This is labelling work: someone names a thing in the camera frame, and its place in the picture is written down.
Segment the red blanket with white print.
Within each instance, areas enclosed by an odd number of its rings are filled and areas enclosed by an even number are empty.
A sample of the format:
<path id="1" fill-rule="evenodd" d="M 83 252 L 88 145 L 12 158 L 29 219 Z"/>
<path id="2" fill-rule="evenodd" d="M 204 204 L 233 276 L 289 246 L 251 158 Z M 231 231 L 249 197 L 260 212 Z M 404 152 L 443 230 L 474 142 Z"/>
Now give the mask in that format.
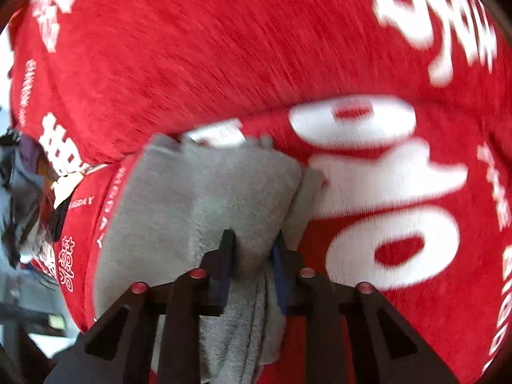
<path id="1" fill-rule="evenodd" d="M 40 266 L 81 330 L 108 224 L 157 135 L 257 141 L 324 180 L 297 252 L 372 284 L 461 383 L 511 336 L 511 48 L 481 0 L 25 0 L 11 116 L 77 173 Z M 305 381 L 285 319 L 255 382 Z"/>

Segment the grey small garment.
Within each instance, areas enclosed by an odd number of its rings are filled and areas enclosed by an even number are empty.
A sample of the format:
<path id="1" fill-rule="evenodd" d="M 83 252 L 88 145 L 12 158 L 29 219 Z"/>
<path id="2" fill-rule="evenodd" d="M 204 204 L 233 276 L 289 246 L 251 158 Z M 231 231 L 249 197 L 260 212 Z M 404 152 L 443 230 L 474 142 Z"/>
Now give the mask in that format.
<path id="1" fill-rule="evenodd" d="M 268 145 L 202 147 L 155 136 L 129 175 L 94 275 L 95 314 L 134 282 L 164 284 L 198 266 L 222 234 L 236 236 L 224 313 L 200 321 L 200 374 L 253 383 L 279 358 L 285 329 L 269 255 L 282 236 L 298 248 L 323 174 Z"/>

